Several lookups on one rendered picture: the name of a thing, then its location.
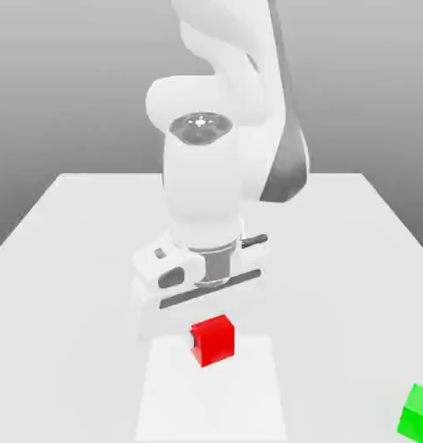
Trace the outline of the small green cube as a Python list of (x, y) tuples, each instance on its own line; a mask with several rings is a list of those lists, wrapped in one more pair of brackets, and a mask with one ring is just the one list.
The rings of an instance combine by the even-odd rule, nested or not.
[(423, 387), (414, 384), (403, 405), (397, 432), (415, 443), (423, 443)]

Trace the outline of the small red cube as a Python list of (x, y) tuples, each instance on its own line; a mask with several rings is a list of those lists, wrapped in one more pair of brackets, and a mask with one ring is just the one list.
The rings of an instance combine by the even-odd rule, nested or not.
[(234, 325), (226, 315), (193, 324), (192, 353), (201, 367), (209, 366), (234, 354)]

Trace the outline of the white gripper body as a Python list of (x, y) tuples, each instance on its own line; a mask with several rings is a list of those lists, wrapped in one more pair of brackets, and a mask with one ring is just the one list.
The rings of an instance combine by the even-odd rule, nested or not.
[(248, 251), (248, 261), (239, 274), (217, 287), (176, 289), (170, 295), (156, 295), (136, 276), (131, 284), (131, 324), (141, 340), (185, 335), (192, 324), (225, 314), (241, 317), (264, 297), (260, 294), (266, 281), (268, 251)]

